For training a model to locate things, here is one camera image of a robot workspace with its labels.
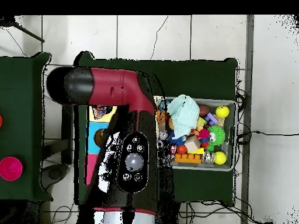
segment orange lego brick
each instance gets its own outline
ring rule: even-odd
[[[194,154],[175,154],[175,162],[183,162],[183,163],[201,163],[200,155]]]

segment red ball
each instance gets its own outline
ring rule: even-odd
[[[183,155],[183,154],[187,153],[187,148],[184,145],[177,146],[176,151],[177,151],[177,153]]]

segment yellow ball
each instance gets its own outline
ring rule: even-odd
[[[218,152],[215,153],[215,163],[216,164],[222,165],[226,161],[227,161],[227,157],[226,157],[226,155],[223,152],[218,151]]]
[[[216,115],[220,118],[226,118],[230,114],[227,106],[218,106],[216,108]]]

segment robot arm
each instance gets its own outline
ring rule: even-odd
[[[49,74],[47,89],[60,104],[128,105],[128,113],[118,120],[117,169],[109,183],[104,224],[134,224],[140,222],[137,216],[155,215],[155,103],[147,76],[123,69],[59,67]]]

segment green table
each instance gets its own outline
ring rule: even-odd
[[[0,57],[0,160],[14,156],[23,163],[15,181],[0,177],[0,200],[51,200],[40,186],[42,138],[41,73],[50,59],[43,52],[31,58]]]
[[[201,99],[235,100],[237,61],[133,61],[124,59],[93,59],[89,52],[82,52],[75,65],[112,69],[130,69],[154,73],[160,80],[166,96],[181,94]],[[154,95],[160,95],[153,89]],[[87,186],[84,185],[84,149],[86,107],[79,107],[79,202],[83,202]],[[233,202],[234,171],[173,170],[175,200],[223,200]]]

